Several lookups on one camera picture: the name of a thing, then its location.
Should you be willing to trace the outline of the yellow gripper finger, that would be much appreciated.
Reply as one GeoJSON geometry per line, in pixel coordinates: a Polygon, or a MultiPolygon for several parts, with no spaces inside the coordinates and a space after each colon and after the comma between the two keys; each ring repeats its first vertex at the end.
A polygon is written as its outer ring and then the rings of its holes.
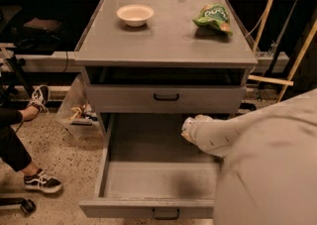
{"type": "Polygon", "coordinates": [[[191,144],[195,144],[195,141],[190,137],[189,133],[186,131],[181,132],[181,136],[191,144]]]}

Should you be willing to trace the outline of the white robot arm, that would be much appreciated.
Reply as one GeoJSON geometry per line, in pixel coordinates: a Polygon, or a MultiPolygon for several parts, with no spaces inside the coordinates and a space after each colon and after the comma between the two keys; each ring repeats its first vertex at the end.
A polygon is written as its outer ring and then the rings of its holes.
{"type": "Polygon", "coordinates": [[[189,117],[181,135],[223,160],[214,225],[317,225],[317,89],[229,120],[189,117]]]}

